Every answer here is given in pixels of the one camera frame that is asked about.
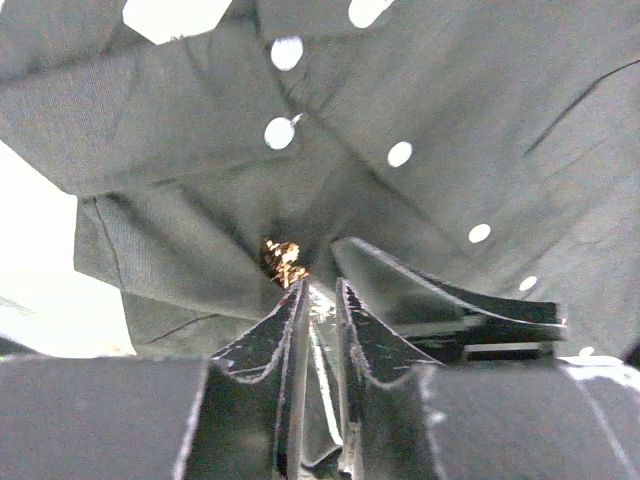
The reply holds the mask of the black button-up shirt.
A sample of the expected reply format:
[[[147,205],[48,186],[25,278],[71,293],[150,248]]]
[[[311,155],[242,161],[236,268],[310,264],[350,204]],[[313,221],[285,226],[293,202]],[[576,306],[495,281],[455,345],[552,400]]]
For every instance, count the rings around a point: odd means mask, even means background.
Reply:
[[[556,301],[568,353],[639,335],[635,1],[229,1],[148,40],[122,1],[1,5],[1,138],[77,200],[74,268],[134,348],[207,354],[280,299],[293,242]]]

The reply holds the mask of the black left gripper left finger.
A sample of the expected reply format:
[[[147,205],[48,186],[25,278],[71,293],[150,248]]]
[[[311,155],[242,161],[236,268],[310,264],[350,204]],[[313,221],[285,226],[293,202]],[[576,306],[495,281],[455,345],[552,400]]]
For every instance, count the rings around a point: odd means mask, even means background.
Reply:
[[[309,286],[210,358],[1,362],[5,479],[294,479]]]

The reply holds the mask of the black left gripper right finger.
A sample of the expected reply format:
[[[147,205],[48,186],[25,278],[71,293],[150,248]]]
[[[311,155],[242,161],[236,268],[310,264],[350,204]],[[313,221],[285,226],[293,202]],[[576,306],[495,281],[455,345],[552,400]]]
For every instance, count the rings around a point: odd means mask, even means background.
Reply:
[[[336,286],[354,479],[635,479],[639,373],[608,356],[446,366]]]

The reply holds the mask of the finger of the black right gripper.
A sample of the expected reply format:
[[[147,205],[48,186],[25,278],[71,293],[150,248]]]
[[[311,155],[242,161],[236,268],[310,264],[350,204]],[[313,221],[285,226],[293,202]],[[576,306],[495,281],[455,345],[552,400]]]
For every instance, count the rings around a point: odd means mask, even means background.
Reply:
[[[331,246],[342,277],[377,318],[424,353],[457,362],[470,346],[554,353],[566,339],[558,306],[475,293],[421,272],[356,237]]]

